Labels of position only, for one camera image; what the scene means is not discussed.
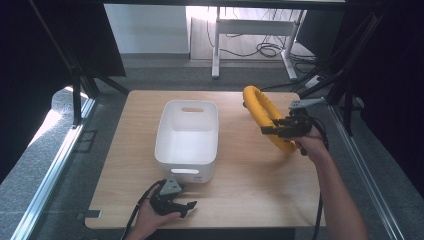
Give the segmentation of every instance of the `white metal stand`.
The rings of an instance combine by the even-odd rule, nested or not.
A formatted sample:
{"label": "white metal stand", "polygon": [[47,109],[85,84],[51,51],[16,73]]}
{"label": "white metal stand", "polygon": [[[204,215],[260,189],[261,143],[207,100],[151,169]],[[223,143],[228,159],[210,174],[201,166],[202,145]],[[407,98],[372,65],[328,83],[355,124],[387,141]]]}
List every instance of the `white metal stand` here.
{"label": "white metal stand", "polygon": [[220,7],[217,7],[215,22],[215,45],[212,54],[212,78],[219,78],[219,35],[220,34],[249,34],[249,35],[273,35],[288,36],[287,47],[282,51],[284,65],[291,81],[297,81],[297,75],[290,61],[290,52],[299,30],[303,10],[294,22],[289,21],[263,21],[263,20],[239,20],[220,19]]}

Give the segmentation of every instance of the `wall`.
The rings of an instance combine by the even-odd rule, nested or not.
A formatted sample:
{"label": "wall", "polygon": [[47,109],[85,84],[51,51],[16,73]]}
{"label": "wall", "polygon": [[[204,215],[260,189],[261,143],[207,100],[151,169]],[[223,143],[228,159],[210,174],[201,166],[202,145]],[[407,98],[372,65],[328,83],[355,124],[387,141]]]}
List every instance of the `wall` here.
{"label": "wall", "polygon": [[105,4],[121,54],[188,54],[184,6]]}

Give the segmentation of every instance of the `yellow ring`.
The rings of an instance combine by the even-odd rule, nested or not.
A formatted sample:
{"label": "yellow ring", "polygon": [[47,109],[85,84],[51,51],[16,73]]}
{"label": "yellow ring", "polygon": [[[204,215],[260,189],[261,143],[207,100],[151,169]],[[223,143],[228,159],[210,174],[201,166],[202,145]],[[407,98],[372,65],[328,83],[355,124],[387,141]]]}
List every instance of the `yellow ring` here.
{"label": "yellow ring", "polygon": [[[272,119],[282,119],[283,114],[275,105],[254,86],[247,86],[243,90],[244,103],[252,115],[253,119],[260,127],[275,127]],[[284,153],[293,153],[296,151],[296,144],[292,141],[285,141],[277,135],[266,135],[275,146]]]}

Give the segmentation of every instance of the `light wood surface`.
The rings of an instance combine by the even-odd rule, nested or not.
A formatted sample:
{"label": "light wood surface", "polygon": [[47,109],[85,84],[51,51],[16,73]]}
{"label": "light wood surface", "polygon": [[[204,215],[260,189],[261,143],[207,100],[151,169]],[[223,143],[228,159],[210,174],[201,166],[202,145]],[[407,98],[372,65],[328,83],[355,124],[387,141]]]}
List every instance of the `light wood surface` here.
{"label": "light wood surface", "polygon": [[[265,93],[284,115],[295,93]],[[123,228],[145,190],[162,179],[154,157],[159,120],[174,99],[209,100],[218,106],[215,174],[187,184],[175,202],[198,201],[186,218],[163,228],[313,226],[319,198],[314,165],[284,154],[260,132],[241,92],[132,91],[116,129],[87,218],[90,228]]]}

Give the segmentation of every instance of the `white plastic basket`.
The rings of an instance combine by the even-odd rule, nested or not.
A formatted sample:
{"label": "white plastic basket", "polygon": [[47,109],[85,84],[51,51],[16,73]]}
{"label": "white plastic basket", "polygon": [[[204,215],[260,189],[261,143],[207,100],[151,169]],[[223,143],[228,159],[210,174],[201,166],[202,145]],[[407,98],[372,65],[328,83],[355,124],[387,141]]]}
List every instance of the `white plastic basket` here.
{"label": "white plastic basket", "polygon": [[208,182],[218,148],[218,108],[210,101],[172,100],[160,119],[155,158],[166,177]]}

